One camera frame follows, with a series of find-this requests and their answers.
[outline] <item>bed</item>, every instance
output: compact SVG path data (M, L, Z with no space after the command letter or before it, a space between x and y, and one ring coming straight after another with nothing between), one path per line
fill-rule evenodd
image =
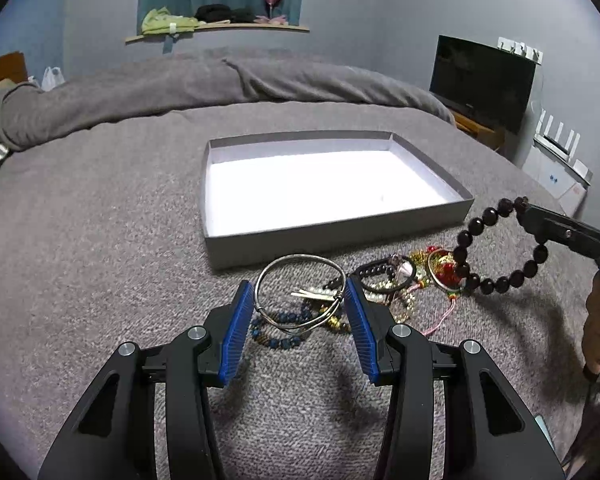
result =
M30 478L120 342L169 342L259 273L209 267L196 201L207 141L329 129L404 137L474 195L468 219L521 195L560 211L528 176L456 129L427 92L289 53L165 56L46 94L24 83L0 97L0 141L15 152L0 169L0 440ZM379 176L379 185L394 184ZM395 251L453 248L458 231L325 256L353 270ZM471 258L499 276L533 247L510 219L481 237ZM271 293L311 285L307 272L272 277ZM579 343L594 272L592 262L550 245L536 279L504 296L462 298L433 336L481 342L544 416L560 456L586 391ZM412 325L432 325L446 310L441 298L424 290ZM372 478L389 398L360 371L350 336L318 329L290 351L248 339L236 379L210 391L227 476ZM158 478L168 478L160 392L155 413ZM443 431L439 387L432 478L442 476Z

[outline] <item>open box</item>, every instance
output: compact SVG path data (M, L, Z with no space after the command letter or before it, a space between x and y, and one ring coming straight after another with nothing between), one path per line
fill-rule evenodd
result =
M200 207L211 266L411 235L464 221L474 199L389 132L279 132L210 140Z

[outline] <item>silver bangle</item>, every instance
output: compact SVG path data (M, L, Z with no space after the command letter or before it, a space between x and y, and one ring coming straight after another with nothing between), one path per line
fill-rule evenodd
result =
M328 307L327 310L320 314L320 316L315 317L314 319L311 319L304 323L283 325L271 318L271 316L269 316L266 313L266 311L260 304L260 286L262 285L262 280L264 279L264 277L267 274L269 274L273 269L282 266L283 264L288 264L292 262L315 262L318 264L325 264L327 266L333 267L333 269L336 269L340 273L340 279L342 280L342 284L340 285L340 290L336 291L331 305ZM340 306L340 303L342 302L342 298L344 297L344 288L346 286L346 283L347 275L345 274L344 270L342 269L342 267L332 262L331 260L328 260L321 256L314 256L313 254L289 254L288 256L282 256L277 260L273 260L268 266L262 269L262 272L258 276L256 284L253 287L254 308L256 309L256 312L258 312L267 321L267 323L273 325L278 330L291 335L302 335L327 322L329 318L333 316L333 314L335 314L336 310Z
M440 281L440 279L436 276L436 273L433 272L433 269L431 268L431 259L434 256L434 254L439 254L442 252L445 252L446 254L450 253L450 251L447 251L446 249L436 249L435 251L431 251L429 253L429 256L427 256L427 274L431 277L436 286L438 288L441 288L445 292L460 292L462 290L462 286L458 286L458 288L451 288L450 286L446 286Z

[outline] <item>wooden headboard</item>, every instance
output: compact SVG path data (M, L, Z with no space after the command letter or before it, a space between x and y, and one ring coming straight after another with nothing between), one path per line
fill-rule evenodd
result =
M24 54L11 52L0 56L0 81L11 79L14 83L27 80L27 67L24 64Z

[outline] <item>window sill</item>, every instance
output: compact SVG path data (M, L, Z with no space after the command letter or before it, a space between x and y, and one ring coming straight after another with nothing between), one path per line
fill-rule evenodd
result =
M296 32L309 32L308 27L301 25L272 25L271 23L206 23L196 28L195 32L203 32L205 30L222 30L226 28L256 28L266 30L293 30ZM180 34L193 34L193 32L181 32ZM125 44L135 43L136 41L147 40L151 38L163 38L166 34L147 34L140 36L130 36L125 38Z

